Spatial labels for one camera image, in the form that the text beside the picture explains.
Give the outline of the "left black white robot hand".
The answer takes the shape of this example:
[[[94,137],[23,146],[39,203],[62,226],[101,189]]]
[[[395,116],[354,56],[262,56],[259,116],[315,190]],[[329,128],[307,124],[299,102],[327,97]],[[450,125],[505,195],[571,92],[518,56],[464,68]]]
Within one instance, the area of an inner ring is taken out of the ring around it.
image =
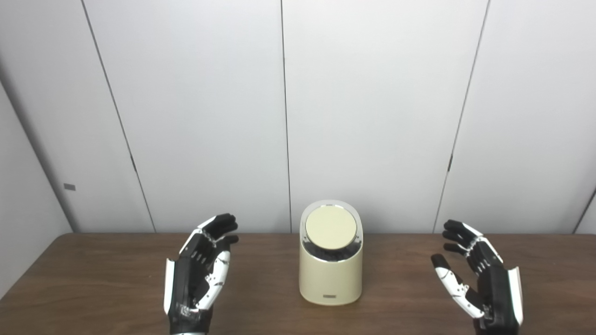
[[[213,308],[230,267],[230,247],[238,242],[236,217],[218,214],[188,236],[177,259],[166,260],[163,309],[171,335],[207,335]]]

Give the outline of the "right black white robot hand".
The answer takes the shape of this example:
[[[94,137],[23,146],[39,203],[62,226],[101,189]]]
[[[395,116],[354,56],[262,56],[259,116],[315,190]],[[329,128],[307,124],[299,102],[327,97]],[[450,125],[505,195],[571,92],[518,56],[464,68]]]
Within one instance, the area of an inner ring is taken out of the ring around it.
[[[519,267],[506,269],[492,243],[470,225],[449,219],[443,227],[441,235],[449,240],[443,248],[463,256],[477,276],[477,289],[471,288],[441,253],[432,255],[436,275],[450,297],[471,317],[477,335],[517,335],[524,321]]]

